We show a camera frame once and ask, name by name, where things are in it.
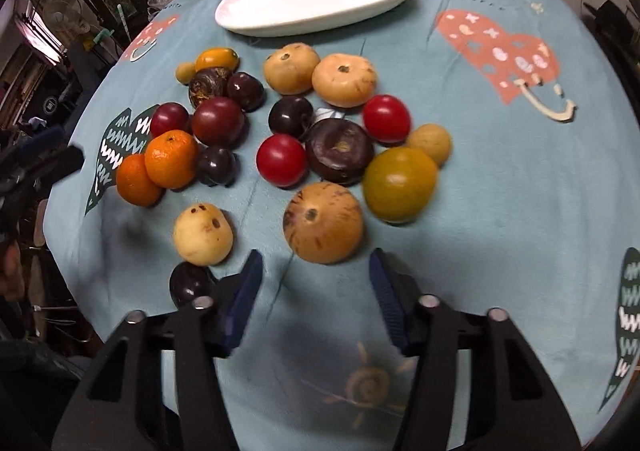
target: red tomato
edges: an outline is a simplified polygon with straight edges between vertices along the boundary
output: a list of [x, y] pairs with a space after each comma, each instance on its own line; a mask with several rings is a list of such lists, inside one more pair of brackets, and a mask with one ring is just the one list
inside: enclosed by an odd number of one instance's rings
[[411, 115], [399, 98], [374, 95], [362, 110], [364, 128], [371, 138], [383, 144], [404, 141], [411, 131]]
[[292, 136], [277, 133], [262, 142], [255, 164], [267, 182], [276, 187], [291, 187], [306, 174], [305, 149]]

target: tablecloth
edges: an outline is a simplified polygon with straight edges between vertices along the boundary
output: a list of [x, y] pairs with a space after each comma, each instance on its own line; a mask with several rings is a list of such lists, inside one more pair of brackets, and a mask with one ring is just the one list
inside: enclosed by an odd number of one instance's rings
[[[132, 309], [174, 309], [174, 220], [193, 202], [212, 202], [238, 230], [214, 274], [235, 274], [251, 249], [266, 264], [242, 345], [218, 363], [244, 451], [391, 448], [415, 363], [386, 335], [367, 275], [374, 247], [456, 309], [508, 310], [581, 440], [593, 437], [619, 403], [638, 353], [638, 287], [631, 285], [640, 271], [633, 249], [640, 243], [640, 134], [614, 71], [567, 5], [407, 0], [338, 30], [257, 39], [217, 27], [220, 1], [174, 0], [134, 40], [131, 48], [146, 36], [156, 44], [136, 62], [129, 49], [111, 70], [72, 137], [87, 162], [52, 190], [47, 243], [100, 336]], [[386, 225], [364, 207], [367, 235], [356, 256], [332, 266], [294, 257], [282, 235], [293, 191], [273, 188], [255, 168], [256, 150], [270, 134], [272, 90], [248, 116], [233, 187], [195, 184], [168, 192], [152, 209], [120, 198], [114, 169], [123, 153], [143, 149], [148, 110], [166, 101], [190, 109], [174, 78], [178, 63], [226, 46], [240, 55], [241, 70], [262, 78], [265, 57], [295, 40], [320, 56], [367, 57], [380, 76], [378, 91], [404, 100], [415, 126], [434, 122], [450, 132], [452, 157], [419, 221]], [[516, 76], [536, 71], [546, 80], [530, 83], [533, 93], [554, 110], [574, 101], [573, 122], [547, 118], [514, 89]], [[316, 95], [309, 99], [322, 106]], [[352, 192], [362, 199], [360, 186]], [[462, 353], [452, 445], [463, 439], [468, 364]], [[175, 407], [170, 355], [163, 373], [166, 402]], [[375, 402], [364, 402], [372, 391]]]

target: red cherry tomato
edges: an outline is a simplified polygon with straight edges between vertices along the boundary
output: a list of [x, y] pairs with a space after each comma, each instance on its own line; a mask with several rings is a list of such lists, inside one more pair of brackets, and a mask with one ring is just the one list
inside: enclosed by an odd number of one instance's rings
[[276, 187], [291, 187], [306, 174], [306, 154], [302, 144], [290, 135], [277, 133], [258, 148], [258, 172]]
[[362, 110], [362, 120], [369, 136], [383, 144], [402, 142], [411, 131], [409, 110], [391, 95], [371, 97]]

